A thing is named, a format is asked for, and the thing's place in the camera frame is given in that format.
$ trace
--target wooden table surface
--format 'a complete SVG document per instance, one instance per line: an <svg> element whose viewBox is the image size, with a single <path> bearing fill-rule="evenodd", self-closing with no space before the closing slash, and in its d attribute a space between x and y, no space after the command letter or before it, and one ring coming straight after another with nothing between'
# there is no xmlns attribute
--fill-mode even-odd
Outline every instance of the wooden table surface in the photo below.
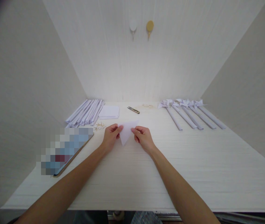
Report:
<svg viewBox="0 0 265 224"><path fill-rule="evenodd" d="M106 102L119 105L120 116L98 122L109 126L138 119L140 126L150 129L156 146L212 211L265 212L263 156L229 128L211 130L197 117L204 130L193 130L171 108L183 128L179 131L165 108L158 110L156 102L145 104L153 107ZM136 114L127 106L141 113ZM101 144L103 135L104 130L94 131L93 138L59 178L41 176L35 168L2 208L27 209L88 157ZM116 142L69 209L176 212L153 161L135 143L133 135L125 146L120 140Z"/></svg>

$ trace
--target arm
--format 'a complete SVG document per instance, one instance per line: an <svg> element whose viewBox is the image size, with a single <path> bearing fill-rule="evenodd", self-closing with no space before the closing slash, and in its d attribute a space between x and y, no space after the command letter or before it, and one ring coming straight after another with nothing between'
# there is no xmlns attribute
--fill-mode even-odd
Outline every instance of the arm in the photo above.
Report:
<svg viewBox="0 0 265 224"><path fill-rule="evenodd" d="M207 204L155 146L148 128L132 128L135 141L154 161L178 214L185 224L220 223Z"/></svg>
<svg viewBox="0 0 265 224"><path fill-rule="evenodd" d="M123 127L105 129L102 144L45 192L15 223L55 223L79 194L100 161L113 149Z"/></svg>

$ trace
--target person's right hand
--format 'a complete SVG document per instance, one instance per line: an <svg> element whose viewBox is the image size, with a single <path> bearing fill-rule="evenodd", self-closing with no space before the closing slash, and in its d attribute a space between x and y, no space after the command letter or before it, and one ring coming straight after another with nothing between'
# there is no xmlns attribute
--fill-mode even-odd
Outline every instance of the person's right hand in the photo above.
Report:
<svg viewBox="0 0 265 224"><path fill-rule="evenodd" d="M153 150L157 149L152 140L149 128L136 126L132 128L132 132L135 135L135 141L141 144L145 152L150 154Z"/></svg>

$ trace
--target white wood paneling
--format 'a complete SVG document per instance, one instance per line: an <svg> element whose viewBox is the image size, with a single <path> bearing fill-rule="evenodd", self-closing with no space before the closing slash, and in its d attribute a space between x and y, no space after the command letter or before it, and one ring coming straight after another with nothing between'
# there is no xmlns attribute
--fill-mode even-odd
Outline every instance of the white wood paneling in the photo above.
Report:
<svg viewBox="0 0 265 224"><path fill-rule="evenodd" d="M44 3L88 97L158 101L201 97L265 0Z"/></svg>
<svg viewBox="0 0 265 224"><path fill-rule="evenodd" d="M170 108L183 128L179 131L165 108L158 110L157 103L144 107L143 103L106 102L120 106L119 118L101 121L109 126L139 120L140 126L148 127L156 146L212 211L265 212L263 156L229 128L212 130L198 120L204 130L194 130ZM128 105L140 114L127 109ZM40 169L34 169L2 208L27 209L86 159L103 136L104 130L95 131L58 178L41 176ZM69 209L176 212L154 162L133 134L124 146L120 139L116 141Z"/></svg>
<svg viewBox="0 0 265 224"><path fill-rule="evenodd" d="M64 120L86 94L42 0L0 8L0 206L36 166L42 127Z"/></svg>
<svg viewBox="0 0 265 224"><path fill-rule="evenodd" d="M265 157L265 5L202 98Z"/></svg>

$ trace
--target person's left hand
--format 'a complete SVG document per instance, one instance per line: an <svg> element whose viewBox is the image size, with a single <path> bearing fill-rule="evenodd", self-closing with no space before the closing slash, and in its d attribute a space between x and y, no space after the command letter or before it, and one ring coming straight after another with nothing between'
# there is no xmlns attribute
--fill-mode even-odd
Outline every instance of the person's left hand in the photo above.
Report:
<svg viewBox="0 0 265 224"><path fill-rule="evenodd" d="M122 131L123 126L118 127L118 124L112 124L105 129L104 139L101 146L110 152L113 149L116 139L120 138L119 133Z"/></svg>

